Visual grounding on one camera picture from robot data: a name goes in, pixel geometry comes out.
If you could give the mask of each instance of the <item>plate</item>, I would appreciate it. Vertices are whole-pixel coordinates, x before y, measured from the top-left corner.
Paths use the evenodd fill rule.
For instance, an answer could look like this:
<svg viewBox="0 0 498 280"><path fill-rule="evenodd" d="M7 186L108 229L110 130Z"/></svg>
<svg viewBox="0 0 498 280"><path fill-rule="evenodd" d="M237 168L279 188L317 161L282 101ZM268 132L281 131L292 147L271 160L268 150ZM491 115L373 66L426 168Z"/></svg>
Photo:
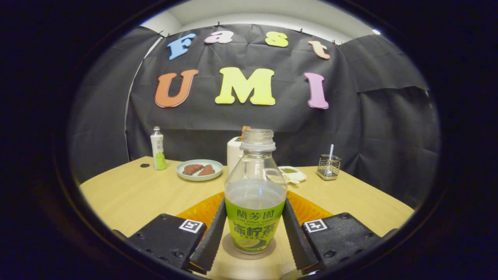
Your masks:
<svg viewBox="0 0 498 280"><path fill-rule="evenodd" d="M213 169L215 170L215 173L210 174L210 175L197 176L199 173L201 173L201 171L202 171L202 169L201 169L192 175L183 174L183 170L185 169L185 167L187 165L190 165L190 164L202 164L203 166L210 164L213 167ZM176 173L178 173L178 176L180 176L186 180L190 180L190 181L207 181L207 180L214 179L214 178L220 176L222 170L223 170L223 165L221 163L219 163L215 160L210 160L210 159L188 160L188 161L184 161L176 166Z"/></svg>
<svg viewBox="0 0 498 280"><path fill-rule="evenodd" d="M284 168L289 168L294 170L295 172L293 173L285 173L283 170ZM292 166L279 166L278 169L280 169L280 172L282 172L283 178L287 183L296 183L296 182L301 182L306 180L306 174L303 172L299 171L296 167Z"/></svg>

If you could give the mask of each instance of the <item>black plastic mount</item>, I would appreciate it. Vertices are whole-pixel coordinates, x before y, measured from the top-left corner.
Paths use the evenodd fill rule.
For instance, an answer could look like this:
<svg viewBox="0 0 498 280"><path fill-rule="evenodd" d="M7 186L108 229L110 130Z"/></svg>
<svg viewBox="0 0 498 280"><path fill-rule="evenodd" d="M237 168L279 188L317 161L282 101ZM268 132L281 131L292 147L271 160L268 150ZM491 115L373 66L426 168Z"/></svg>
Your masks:
<svg viewBox="0 0 498 280"><path fill-rule="evenodd" d="M204 238L204 223L160 214L128 240L170 265L206 274L218 252L226 218L223 199ZM381 239L349 213L304 222L300 226L288 199L282 218L296 268L303 274L337 265ZM394 232L391 230L384 237Z"/></svg>

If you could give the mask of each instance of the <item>bottle neck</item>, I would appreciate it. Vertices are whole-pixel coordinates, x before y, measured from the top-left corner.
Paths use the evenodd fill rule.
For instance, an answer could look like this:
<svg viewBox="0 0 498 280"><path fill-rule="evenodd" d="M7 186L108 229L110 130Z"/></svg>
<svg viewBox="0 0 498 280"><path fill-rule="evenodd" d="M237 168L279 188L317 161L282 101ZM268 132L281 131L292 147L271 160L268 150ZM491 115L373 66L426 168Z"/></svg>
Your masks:
<svg viewBox="0 0 498 280"><path fill-rule="evenodd" d="M269 158L269 157L271 157L271 152L270 151L244 150L244 157L248 157L248 158Z"/></svg>

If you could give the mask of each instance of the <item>light blue plate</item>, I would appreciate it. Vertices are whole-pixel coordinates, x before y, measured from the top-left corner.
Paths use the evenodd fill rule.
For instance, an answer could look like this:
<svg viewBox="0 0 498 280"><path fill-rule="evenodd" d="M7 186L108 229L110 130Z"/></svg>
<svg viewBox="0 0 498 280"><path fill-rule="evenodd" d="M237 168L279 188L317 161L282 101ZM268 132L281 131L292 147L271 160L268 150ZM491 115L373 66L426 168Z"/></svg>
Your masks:
<svg viewBox="0 0 498 280"><path fill-rule="evenodd" d="M197 176L199 173L201 173L201 171L202 171L202 169L201 169L192 175L183 174L183 170L185 169L185 167L187 165L190 165L190 164L202 164L203 166L210 164L213 167L215 173L211 174L211 175ZM215 160L210 160L210 159L188 160L188 161L184 161L176 166L176 173L178 173L178 176L180 176L186 180L190 180L190 181L207 181L207 180L214 179L214 178L220 176L222 170L223 170L223 165L221 163L219 163Z"/></svg>

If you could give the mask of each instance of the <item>pink letter i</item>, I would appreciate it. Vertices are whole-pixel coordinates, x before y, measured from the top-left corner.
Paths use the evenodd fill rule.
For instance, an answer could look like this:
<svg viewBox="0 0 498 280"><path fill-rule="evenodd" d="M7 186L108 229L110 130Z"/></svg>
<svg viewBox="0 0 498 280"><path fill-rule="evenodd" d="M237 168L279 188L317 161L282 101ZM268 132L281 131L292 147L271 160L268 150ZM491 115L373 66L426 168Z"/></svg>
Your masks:
<svg viewBox="0 0 498 280"><path fill-rule="evenodd" d="M323 93L323 76L315 73L304 73L304 76L308 78L310 83L311 99L308 101L308 105L312 108L327 109L329 103L325 101Z"/></svg>

